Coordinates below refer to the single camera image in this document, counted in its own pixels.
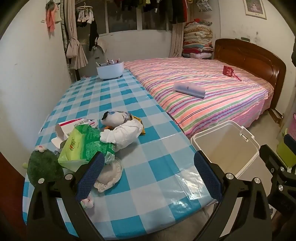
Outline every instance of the pink container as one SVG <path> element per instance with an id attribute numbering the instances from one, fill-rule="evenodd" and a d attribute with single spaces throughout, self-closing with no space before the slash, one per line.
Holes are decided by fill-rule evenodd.
<path id="1" fill-rule="evenodd" d="M 288 128 L 288 134 L 296 141 L 296 113 L 293 114 L 292 121 Z"/>

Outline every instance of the striped bedsheet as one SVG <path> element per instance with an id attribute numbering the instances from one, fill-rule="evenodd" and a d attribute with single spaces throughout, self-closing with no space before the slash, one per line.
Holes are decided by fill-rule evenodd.
<path id="1" fill-rule="evenodd" d="M 192 58 L 125 62 L 125 68 L 174 117 L 189 138 L 227 120 L 248 127 L 270 106 L 274 91 L 270 83 L 232 66 L 240 82 L 222 74 L 224 65 L 218 60 Z M 175 92 L 175 81 L 204 87 L 205 98 Z"/>

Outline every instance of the table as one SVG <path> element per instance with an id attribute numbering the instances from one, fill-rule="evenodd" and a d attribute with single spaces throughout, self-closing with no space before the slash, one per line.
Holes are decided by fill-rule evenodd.
<path id="1" fill-rule="evenodd" d="M 56 137 L 57 123 L 76 118 L 98 120 L 111 110 L 141 118 L 146 135 L 115 154 L 123 166 L 120 181 L 104 193 L 95 188 L 91 191 L 94 207 L 86 213 L 106 240 L 164 229 L 212 201 L 194 166 L 190 141 L 128 70 L 118 79 L 90 77 L 72 84 L 47 118 L 36 145 L 54 151 L 51 139 Z M 33 190 L 26 176 L 25 222 Z M 69 233 L 77 235 L 61 199 L 58 204 Z"/>

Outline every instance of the stack of blankets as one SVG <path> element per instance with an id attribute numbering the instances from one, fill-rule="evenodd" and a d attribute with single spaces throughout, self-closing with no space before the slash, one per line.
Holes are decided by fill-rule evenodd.
<path id="1" fill-rule="evenodd" d="M 184 27 L 182 56 L 185 58 L 211 59 L 213 54 L 212 23 L 195 19 Z"/>

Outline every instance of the silver bolt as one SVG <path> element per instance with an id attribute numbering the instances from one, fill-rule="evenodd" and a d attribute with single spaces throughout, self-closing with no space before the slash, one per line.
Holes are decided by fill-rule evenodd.
<path id="1" fill-rule="evenodd" d="M 234 176 L 231 173 L 227 173 L 226 178 L 229 180 L 232 180 L 234 178 Z"/>
<path id="2" fill-rule="evenodd" d="M 65 179 L 66 179 L 66 180 L 71 180 L 72 177 L 73 177 L 73 175 L 72 175 L 71 173 L 69 173 L 69 174 L 67 174 L 67 175 L 65 176 Z"/>
<path id="3" fill-rule="evenodd" d="M 260 180 L 259 178 L 257 178 L 257 177 L 254 179 L 254 181 L 255 181 L 257 184 L 261 183 L 261 180 Z"/>
<path id="4" fill-rule="evenodd" d="M 39 184 L 44 183 L 44 178 L 40 178 L 40 179 L 38 180 L 38 183 L 39 183 Z"/>

